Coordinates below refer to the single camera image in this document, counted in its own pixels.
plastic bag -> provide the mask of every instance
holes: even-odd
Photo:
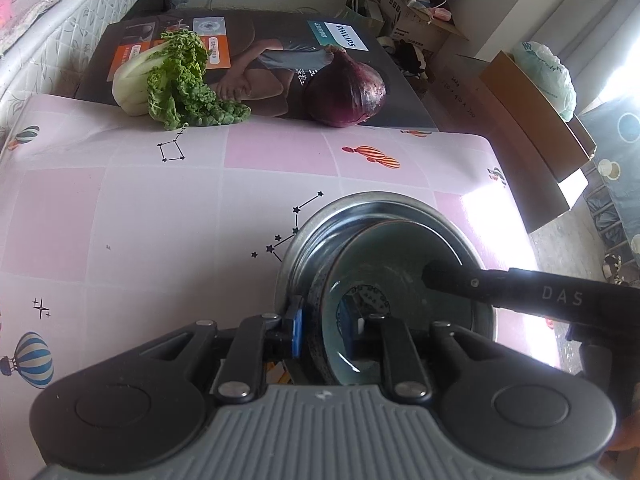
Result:
[[[549,47],[535,41],[519,43],[512,51],[516,65],[549,100],[567,123],[574,116],[576,94],[571,76]]]

table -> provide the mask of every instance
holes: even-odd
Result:
[[[456,224],[486,267],[535,269],[482,137],[268,118],[160,128],[35,96],[0,157],[0,358],[29,332],[50,351],[26,380],[0,375],[0,478],[42,466],[28,410],[51,358],[55,380],[196,319],[226,328],[272,310],[296,228],[341,196],[412,196]],[[497,318],[499,342],[558,365],[543,319]]]

gray gripper base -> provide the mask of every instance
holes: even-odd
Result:
[[[102,476],[61,466],[36,480],[606,480],[596,467],[545,474],[470,457],[430,412],[377,386],[269,386],[255,402],[220,409],[190,446],[150,469]]]

constellation print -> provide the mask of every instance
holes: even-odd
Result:
[[[282,237],[281,235],[277,234],[273,237],[273,244],[269,244],[266,246],[266,252],[267,253],[271,253],[273,254],[273,256],[275,256],[278,261],[282,261],[282,258],[280,258],[280,256],[278,256],[278,253],[276,252],[276,249],[278,248],[278,246],[282,245],[284,242],[287,242],[288,240],[291,240],[295,235],[298,234],[298,231],[300,230],[299,226],[298,226],[298,215],[300,214],[300,210],[307,204],[309,204],[310,202],[313,202],[313,200],[315,200],[316,198],[319,198],[321,196],[324,196],[324,193],[322,191],[318,191],[318,193],[316,193],[316,196],[313,198],[310,198],[309,200],[307,200],[305,203],[303,203],[302,205],[298,205],[293,207],[293,214],[295,215],[294,221],[295,221],[295,225],[291,228],[291,234],[287,237]],[[256,251],[251,253],[251,257],[252,258],[257,258],[258,257],[258,253]]]
[[[33,307],[36,310],[40,311],[40,319],[42,319],[42,313],[45,313],[45,316],[47,317],[51,317],[51,314],[49,313],[49,309],[45,306],[42,306],[42,298],[40,298],[40,304],[38,304],[38,300],[36,298],[33,298],[33,301],[31,301],[31,303],[33,303]]]
[[[175,134],[175,139],[169,140],[168,142],[158,142],[158,148],[160,148],[160,155],[162,155],[163,162],[168,162],[169,160],[184,160],[186,158],[184,156],[184,153],[180,149],[180,145],[178,144],[178,140],[180,139],[180,136],[184,133],[185,127],[186,126],[183,126],[181,130]],[[174,150],[174,151],[178,150],[178,153],[180,153],[180,156],[174,156],[172,158],[169,158],[169,155],[167,152],[171,150]]]

star print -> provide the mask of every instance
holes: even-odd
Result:
[[[42,319],[42,313],[43,313],[43,311],[44,311],[44,310],[49,310],[49,309],[48,309],[47,307],[45,307],[45,306],[42,306],[42,298],[40,298],[40,305],[39,305],[39,306],[36,306],[36,305],[37,305],[37,303],[38,303],[38,301],[37,301],[37,300],[33,300],[33,307],[34,307],[36,310],[39,310],[39,311],[40,311],[40,319]]]

